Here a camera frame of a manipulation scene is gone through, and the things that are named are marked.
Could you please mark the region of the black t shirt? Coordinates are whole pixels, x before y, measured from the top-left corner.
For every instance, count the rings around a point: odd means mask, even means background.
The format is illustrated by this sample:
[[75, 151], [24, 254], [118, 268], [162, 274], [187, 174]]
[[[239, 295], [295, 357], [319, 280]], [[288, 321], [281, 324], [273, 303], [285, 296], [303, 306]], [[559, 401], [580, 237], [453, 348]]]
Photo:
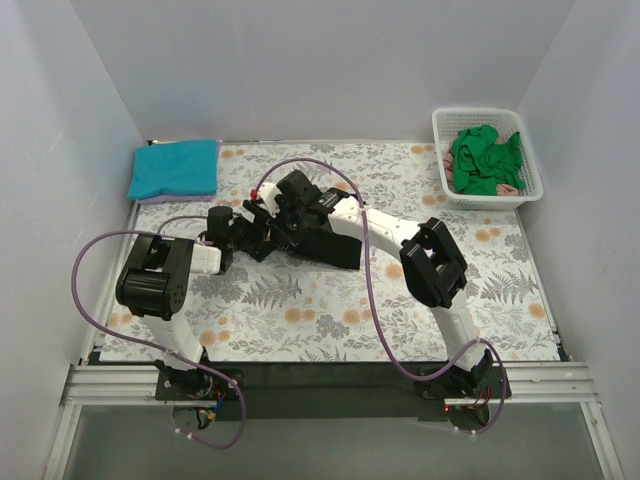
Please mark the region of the black t shirt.
[[280, 250], [344, 270], [359, 270], [362, 241], [325, 229], [299, 231], [273, 226], [270, 241]]

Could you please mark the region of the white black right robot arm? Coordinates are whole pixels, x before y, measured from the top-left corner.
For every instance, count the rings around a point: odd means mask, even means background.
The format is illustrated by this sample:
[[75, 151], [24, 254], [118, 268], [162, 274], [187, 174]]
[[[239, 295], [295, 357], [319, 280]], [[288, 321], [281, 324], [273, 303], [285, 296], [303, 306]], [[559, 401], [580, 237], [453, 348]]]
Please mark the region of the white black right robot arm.
[[395, 356], [391, 363], [446, 396], [507, 394], [504, 366], [467, 307], [467, 262], [441, 220], [394, 217], [366, 205], [357, 191], [322, 191], [300, 170], [253, 189], [243, 206], [275, 247], [299, 256], [350, 270], [368, 269], [372, 248], [394, 257], [409, 293], [435, 318], [448, 361], [429, 374], [407, 370]]

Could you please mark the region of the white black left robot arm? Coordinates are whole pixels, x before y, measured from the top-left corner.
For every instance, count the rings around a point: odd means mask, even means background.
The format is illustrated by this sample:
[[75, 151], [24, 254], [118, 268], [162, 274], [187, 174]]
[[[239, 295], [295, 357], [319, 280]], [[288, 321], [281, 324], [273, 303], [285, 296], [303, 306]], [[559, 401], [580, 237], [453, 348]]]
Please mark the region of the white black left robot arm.
[[116, 285], [118, 303], [168, 350], [155, 362], [158, 370], [193, 400], [211, 392], [213, 377], [199, 366], [207, 359], [206, 351], [181, 313], [189, 276], [225, 273], [237, 251], [258, 261], [266, 258], [274, 249], [267, 240], [271, 216], [259, 208], [252, 213], [248, 220], [230, 207], [212, 207], [206, 229], [194, 239], [139, 234]]

